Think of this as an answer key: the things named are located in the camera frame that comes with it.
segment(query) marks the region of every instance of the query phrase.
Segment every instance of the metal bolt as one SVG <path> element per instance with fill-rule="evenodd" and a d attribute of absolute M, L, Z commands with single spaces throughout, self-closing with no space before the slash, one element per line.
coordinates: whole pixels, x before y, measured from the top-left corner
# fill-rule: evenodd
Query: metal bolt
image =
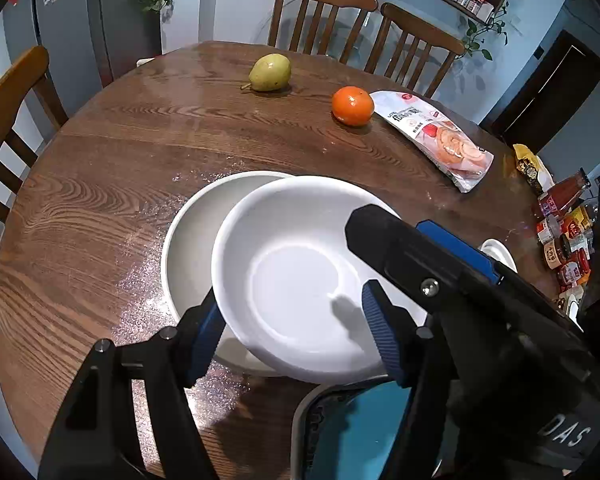
<path fill-rule="evenodd" d="M 427 298 L 432 298 L 440 290 L 440 284 L 433 278 L 427 278 L 420 284 L 420 290 Z"/>
<path fill-rule="evenodd" d="M 93 349 L 96 352 L 106 352 L 109 349 L 109 346 L 111 345 L 111 341 L 109 341 L 108 339 L 99 339 L 98 341 L 96 341 L 96 344 L 93 345 Z"/>
<path fill-rule="evenodd" d="M 419 326 L 416 329 L 416 336 L 420 339 L 433 339 L 433 332 L 426 326 Z"/>
<path fill-rule="evenodd" d="M 177 333 L 178 329 L 174 326 L 165 326 L 160 329 L 160 337 L 166 340 L 173 339 Z"/>

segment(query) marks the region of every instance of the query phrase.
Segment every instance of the ribbed blue pad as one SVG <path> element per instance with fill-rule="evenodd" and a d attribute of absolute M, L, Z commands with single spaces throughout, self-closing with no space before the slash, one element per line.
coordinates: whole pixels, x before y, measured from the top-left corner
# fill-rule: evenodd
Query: ribbed blue pad
<path fill-rule="evenodd" d="M 431 220 L 419 222 L 416 229 L 481 274 L 484 274 L 494 285 L 498 283 L 500 275 L 493 270 L 493 262 L 486 254 L 474 249 L 471 245 L 463 242 Z"/>
<path fill-rule="evenodd" d="M 204 376 L 209 369 L 211 359 L 216 353 L 218 342 L 225 326 L 224 317 L 220 314 L 218 304 L 213 306 L 206 315 L 198 332 L 198 337 L 191 348 L 191 367 L 189 368 L 189 381 L 195 383 Z"/>
<path fill-rule="evenodd" d="M 365 283 L 362 287 L 362 310 L 365 313 L 366 322 L 374 337 L 376 348 L 378 348 L 387 374 L 398 384 L 401 384 L 404 381 L 404 371 L 400 366 L 398 342 L 368 283 Z"/>

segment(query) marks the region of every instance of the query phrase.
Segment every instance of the dark brown door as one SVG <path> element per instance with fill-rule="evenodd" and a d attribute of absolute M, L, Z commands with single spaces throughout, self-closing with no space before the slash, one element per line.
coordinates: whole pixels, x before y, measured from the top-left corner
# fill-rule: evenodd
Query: dark brown door
<path fill-rule="evenodd" d="M 562 128 L 600 81 L 600 58 L 563 30 L 522 90 L 493 121 L 507 144 L 537 153 Z"/>

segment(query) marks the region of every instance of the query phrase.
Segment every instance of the orange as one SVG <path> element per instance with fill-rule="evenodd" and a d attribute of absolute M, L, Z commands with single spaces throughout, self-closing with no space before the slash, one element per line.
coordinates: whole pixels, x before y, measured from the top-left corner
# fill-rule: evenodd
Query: orange
<path fill-rule="evenodd" d="M 333 116 L 347 126 L 363 126 L 374 113 L 374 101 L 362 88 L 345 86 L 331 98 Z"/>

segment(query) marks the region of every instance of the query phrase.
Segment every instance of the wooden table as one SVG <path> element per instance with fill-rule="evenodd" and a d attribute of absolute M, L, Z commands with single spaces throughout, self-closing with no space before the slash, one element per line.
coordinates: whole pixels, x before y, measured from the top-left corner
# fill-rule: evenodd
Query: wooden table
<path fill-rule="evenodd" d="M 34 455 L 96 339 L 134 342 L 174 323 L 160 286 L 167 228 L 189 197 L 231 173 L 349 180 L 411 224 L 431 218 L 474 246 L 498 238 L 524 278 L 555 294 L 530 214 L 534 196 L 508 147 L 438 105 L 494 154 L 483 181 L 461 194 L 379 116 L 363 128 L 332 118 L 341 86 L 400 89 L 382 76 L 285 52 L 288 91 L 240 91 L 252 64 L 272 51 L 203 43 L 130 72 L 65 124 L 20 189 L 0 245 L 0 384 Z M 187 395 L 221 478 L 288 478 L 292 415 L 311 388 L 212 364 Z M 156 470 L 148 411 L 142 399 L 136 406 L 145 460 Z"/>

